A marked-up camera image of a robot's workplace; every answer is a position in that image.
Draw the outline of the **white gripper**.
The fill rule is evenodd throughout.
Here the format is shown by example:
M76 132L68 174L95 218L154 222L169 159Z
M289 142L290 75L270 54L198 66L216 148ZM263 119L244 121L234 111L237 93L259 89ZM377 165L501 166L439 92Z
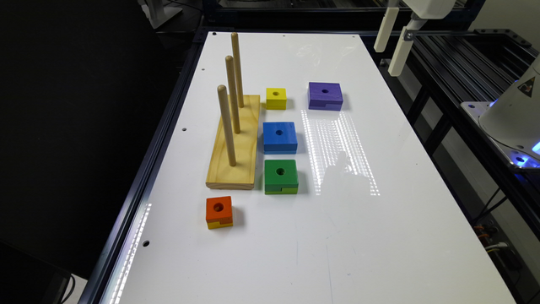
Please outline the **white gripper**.
M390 39L393 26L399 13L400 0L389 0L386 12L381 21L374 50L383 52ZM402 29L396 49L388 66L388 73L398 77L405 66L409 52L413 47L414 31L419 30L430 19L443 19L454 7L455 0L403 0L413 11L413 17Z

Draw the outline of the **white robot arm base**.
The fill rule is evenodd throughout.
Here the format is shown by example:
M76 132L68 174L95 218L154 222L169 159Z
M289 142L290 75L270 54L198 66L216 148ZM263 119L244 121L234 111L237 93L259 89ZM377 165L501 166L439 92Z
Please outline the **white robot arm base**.
M539 171L539 60L497 100L466 101L461 108L515 171Z

